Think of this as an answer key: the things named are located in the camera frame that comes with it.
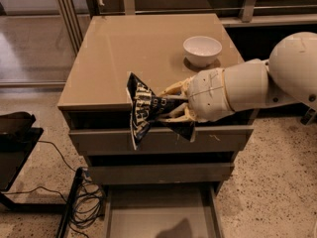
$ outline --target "floor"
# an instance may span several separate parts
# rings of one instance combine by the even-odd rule
[[[74,59],[60,17],[0,18],[0,51],[0,77],[6,80],[66,80]],[[72,167],[86,166],[56,108],[60,93],[61,89],[0,89],[0,114],[20,110],[35,114],[35,126],[45,130],[41,140],[56,143]],[[317,125],[303,126],[299,119],[256,119],[252,138],[239,153],[233,175],[217,196],[224,237],[313,237],[317,220]],[[51,145],[38,143],[10,192],[41,185],[67,196],[72,178],[73,171],[58,152]],[[174,196],[176,201],[178,196],[184,200],[184,195]],[[17,202],[62,203],[58,194],[44,190],[8,197]],[[198,215],[193,217],[198,213],[186,210],[191,217],[166,221],[157,235],[144,227],[139,237],[177,237],[177,228],[182,228],[188,230],[185,238],[207,238],[206,232],[194,228],[195,223],[199,226],[203,221]],[[149,216],[148,212],[140,214]],[[170,217],[168,211],[160,214]],[[1,238],[54,237],[60,215],[17,214],[5,212],[2,207],[0,219]],[[144,219],[144,225],[155,222]],[[127,231],[127,221],[131,217],[114,224]],[[103,220],[81,231],[89,237],[102,237]],[[70,231],[67,237],[83,236]],[[127,237],[127,233],[122,231],[113,237]]]

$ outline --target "white robotic arm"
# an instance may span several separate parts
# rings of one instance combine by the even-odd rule
[[[317,35],[291,35],[276,45],[269,60],[201,70],[160,96],[177,89],[188,98],[181,120],[217,121],[242,110],[297,102],[317,110]],[[179,117],[164,115],[159,120],[173,122]]]

